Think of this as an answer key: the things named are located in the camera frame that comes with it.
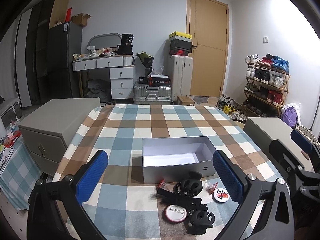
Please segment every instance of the blue gripper pad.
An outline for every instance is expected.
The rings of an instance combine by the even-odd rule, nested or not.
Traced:
[[[310,143],[307,138],[305,138],[301,133],[297,130],[293,130],[290,134],[291,140],[294,141],[298,146],[306,153],[312,153],[312,143]]]
[[[237,176],[236,171],[231,168],[231,164],[233,166],[234,164],[222,150],[214,152],[212,161],[213,166],[223,185],[226,187],[231,199],[235,202],[242,203],[244,196],[244,184]]]
[[[85,171],[79,182],[76,184],[76,198],[81,204],[89,200],[93,190],[98,184],[103,172],[108,165],[108,155],[105,151],[99,150],[93,158],[89,168]]]

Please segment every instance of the checkered tablecloth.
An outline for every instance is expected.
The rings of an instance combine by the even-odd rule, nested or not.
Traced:
[[[108,153],[108,166],[88,202],[82,206],[106,239],[214,239],[238,204],[217,203],[203,190],[197,197],[215,215],[214,228],[202,236],[186,234],[183,223],[169,224],[156,185],[143,184],[142,138],[207,135],[245,173],[275,181],[280,174],[257,145],[222,111],[210,106],[116,105],[90,112],[69,145],[53,181],[74,174],[97,150]],[[203,182],[223,184],[215,174]],[[244,236],[252,232],[262,208]],[[72,236],[76,232],[61,208]]]
[[[16,210],[29,209],[28,198],[42,174],[20,136],[0,174],[0,188]]]

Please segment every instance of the wooden door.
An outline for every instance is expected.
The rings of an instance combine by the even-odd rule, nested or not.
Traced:
[[[190,54],[193,57],[190,95],[218,97],[226,68],[228,7],[214,0],[188,2],[187,32],[197,46]]]

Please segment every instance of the white wall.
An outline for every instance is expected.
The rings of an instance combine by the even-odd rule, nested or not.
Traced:
[[[231,6],[228,0],[218,1],[229,4],[230,59]],[[165,66],[169,54],[169,34],[174,31],[186,31],[187,0],[69,0],[68,7],[71,6],[72,15],[84,12],[92,16],[83,28],[83,52],[87,51],[87,43],[95,35],[133,33],[133,54],[146,51],[155,56],[153,65]],[[142,75],[144,67],[140,60],[136,60],[136,65],[137,72]]]
[[[277,55],[289,61],[291,78],[285,103],[301,102],[301,122],[310,128],[320,92],[320,40],[309,22],[290,0],[234,0],[232,23],[226,93],[238,103],[245,100],[246,55]],[[263,44],[264,36],[269,43]],[[314,131],[318,134],[320,127]]]
[[[0,42],[0,96],[4,99],[18,97],[14,82],[14,46],[19,17],[12,23]]]

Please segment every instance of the floor mat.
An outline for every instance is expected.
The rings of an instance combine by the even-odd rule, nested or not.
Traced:
[[[193,100],[196,101],[200,105],[201,103],[208,103],[208,98],[209,97],[194,96]]]

